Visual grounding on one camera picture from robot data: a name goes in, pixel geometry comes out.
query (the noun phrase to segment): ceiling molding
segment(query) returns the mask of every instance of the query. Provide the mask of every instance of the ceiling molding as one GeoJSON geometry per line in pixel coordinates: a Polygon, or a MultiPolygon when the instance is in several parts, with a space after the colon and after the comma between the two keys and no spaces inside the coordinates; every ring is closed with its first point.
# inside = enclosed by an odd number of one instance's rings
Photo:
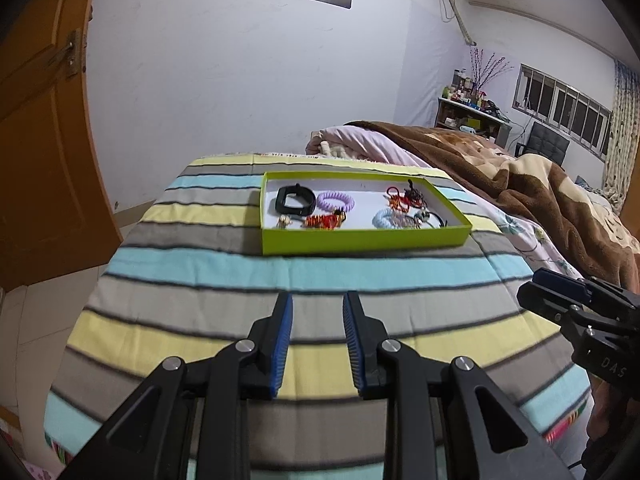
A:
{"type": "Polygon", "coordinates": [[[565,32],[566,34],[569,34],[569,35],[573,36],[574,38],[576,38],[576,39],[578,39],[580,41],[583,41],[584,43],[586,43],[586,44],[592,46],[593,48],[601,51],[601,53],[606,54],[610,58],[618,59],[618,56],[615,56],[610,50],[607,50],[606,48],[604,48],[600,44],[597,44],[595,41],[590,40],[589,38],[587,38],[587,37],[585,37],[585,36],[583,36],[581,34],[578,34],[574,30],[571,30],[570,28],[566,28],[566,27],[560,25],[559,23],[552,22],[551,20],[546,20],[545,18],[540,18],[539,16],[536,16],[535,14],[529,14],[528,12],[524,12],[523,10],[511,9],[510,7],[503,7],[503,6],[494,5],[494,4],[486,4],[486,3],[482,3],[482,2],[469,1],[469,5],[473,5],[475,7],[485,7],[487,9],[501,10],[502,12],[508,12],[510,14],[517,14],[518,16],[523,16],[524,18],[529,18],[530,20],[535,20],[536,22],[544,23],[545,25],[548,25],[549,27],[553,27],[553,28],[557,28],[558,30],[562,30],[562,32],[565,32]]]}

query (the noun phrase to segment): brown blanket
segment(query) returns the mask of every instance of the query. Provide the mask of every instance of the brown blanket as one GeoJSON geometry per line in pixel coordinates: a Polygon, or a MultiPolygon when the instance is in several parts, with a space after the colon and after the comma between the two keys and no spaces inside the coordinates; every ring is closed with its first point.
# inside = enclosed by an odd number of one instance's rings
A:
{"type": "Polygon", "coordinates": [[[594,205],[557,164],[539,155],[518,159],[481,137],[441,128],[355,121],[441,168],[461,186],[507,214],[542,226],[584,275],[640,292],[640,244],[613,213],[594,205]]]}

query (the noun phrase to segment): black wristband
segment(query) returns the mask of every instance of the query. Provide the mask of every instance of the black wristband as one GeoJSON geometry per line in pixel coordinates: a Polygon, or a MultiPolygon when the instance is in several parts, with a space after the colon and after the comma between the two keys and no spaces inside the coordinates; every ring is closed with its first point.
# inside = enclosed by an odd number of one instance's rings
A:
{"type": "Polygon", "coordinates": [[[309,216],[316,209],[316,196],[308,187],[300,186],[283,186],[278,190],[276,197],[276,211],[281,215],[309,216]],[[306,202],[302,207],[288,207],[284,205],[287,196],[294,195],[301,202],[306,202]]]}

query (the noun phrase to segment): curtain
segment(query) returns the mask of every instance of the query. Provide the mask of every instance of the curtain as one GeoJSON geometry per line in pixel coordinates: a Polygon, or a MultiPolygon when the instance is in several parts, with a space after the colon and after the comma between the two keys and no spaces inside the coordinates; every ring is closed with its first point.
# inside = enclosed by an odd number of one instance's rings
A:
{"type": "Polygon", "coordinates": [[[613,211],[620,214],[636,163],[640,138],[640,79],[638,74],[616,60],[616,94],[611,113],[611,133],[603,195],[613,211]]]}

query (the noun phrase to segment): black office chair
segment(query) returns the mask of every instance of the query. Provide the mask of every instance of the black office chair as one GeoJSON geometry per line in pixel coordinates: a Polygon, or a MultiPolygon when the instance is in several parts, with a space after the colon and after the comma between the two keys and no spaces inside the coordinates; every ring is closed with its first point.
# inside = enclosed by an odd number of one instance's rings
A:
{"type": "Polygon", "coordinates": [[[551,128],[547,128],[544,124],[533,123],[529,140],[526,144],[521,142],[516,144],[515,155],[518,157],[525,153],[535,153],[546,156],[558,166],[562,166],[568,147],[569,139],[565,136],[558,134],[551,128]]]}

